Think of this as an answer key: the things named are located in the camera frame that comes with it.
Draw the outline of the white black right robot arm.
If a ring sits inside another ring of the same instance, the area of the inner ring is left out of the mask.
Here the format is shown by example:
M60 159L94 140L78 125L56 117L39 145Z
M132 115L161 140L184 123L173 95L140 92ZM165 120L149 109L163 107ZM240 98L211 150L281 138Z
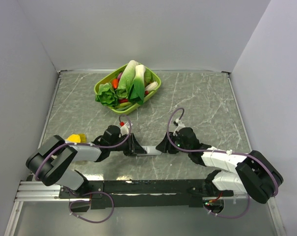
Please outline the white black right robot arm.
M221 191L247 193L255 201L265 204L283 183L282 175L256 150L250 153L233 153L201 143L190 127L165 135L156 149L162 153L188 154L195 164L214 167L205 179L206 192L211 196Z

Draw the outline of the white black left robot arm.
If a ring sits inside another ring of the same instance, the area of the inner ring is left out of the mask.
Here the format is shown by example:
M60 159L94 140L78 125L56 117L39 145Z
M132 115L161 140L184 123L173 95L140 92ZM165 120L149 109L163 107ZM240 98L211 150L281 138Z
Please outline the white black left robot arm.
M113 151L125 156L147 154L127 126L110 125L103 135L91 143L66 141L59 135L48 139L26 161L26 167L35 174L37 181L46 186L59 184L70 188L76 197L84 197L88 192L88 180L78 170L68 167L75 161L101 162Z

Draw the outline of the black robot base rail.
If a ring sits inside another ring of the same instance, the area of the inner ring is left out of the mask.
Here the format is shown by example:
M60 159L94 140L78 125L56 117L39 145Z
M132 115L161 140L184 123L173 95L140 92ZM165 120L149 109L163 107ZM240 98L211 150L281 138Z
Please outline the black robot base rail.
M65 187L60 199L87 200L91 209L107 207L202 207L203 200L218 196L232 197L231 190L218 190L204 179L175 180L93 180L80 193Z

